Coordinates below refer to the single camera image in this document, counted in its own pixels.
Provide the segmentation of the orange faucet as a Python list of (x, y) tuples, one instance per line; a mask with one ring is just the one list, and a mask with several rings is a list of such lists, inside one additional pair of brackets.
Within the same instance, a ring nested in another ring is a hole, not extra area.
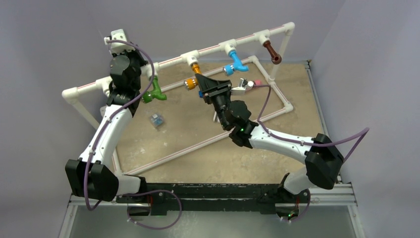
[[(198, 63), (193, 63), (190, 67), (195, 74), (201, 74), (201, 69)], [(184, 86), (187, 90), (192, 90), (198, 86), (198, 81), (194, 76), (187, 78), (184, 80)]]

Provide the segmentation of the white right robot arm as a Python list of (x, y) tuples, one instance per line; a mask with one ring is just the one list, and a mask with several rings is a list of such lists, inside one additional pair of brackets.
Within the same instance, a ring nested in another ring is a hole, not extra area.
[(295, 136), (268, 129), (261, 120), (252, 121), (246, 103), (232, 100), (231, 96), (241, 90), (262, 87), (260, 83), (241, 79), (237, 87), (232, 87), (229, 80), (215, 80), (198, 73), (195, 77), (203, 100), (213, 105), (222, 129), (229, 132), (233, 143), (239, 147), (276, 152), (304, 164), (301, 170), (283, 178), (278, 188), (281, 200), (289, 202), (314, 186), (327, 190), (334, 188), (344, 157), (327, 135)]

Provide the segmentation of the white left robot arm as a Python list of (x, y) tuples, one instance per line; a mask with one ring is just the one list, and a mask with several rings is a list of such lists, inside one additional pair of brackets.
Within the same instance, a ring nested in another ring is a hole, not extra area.
[(146, 200), (148, 190), (141, 185), (142, 177), (117, 175), (110, 170), (116, 146), (138, 108), (141, 67), (146, 63), (139, 52), (113, 54), (104, 117), (88, 147), (77, 160), (68, 160), (65, 165), (75, 196), (112, 201), (128, 194), (136, 203)]

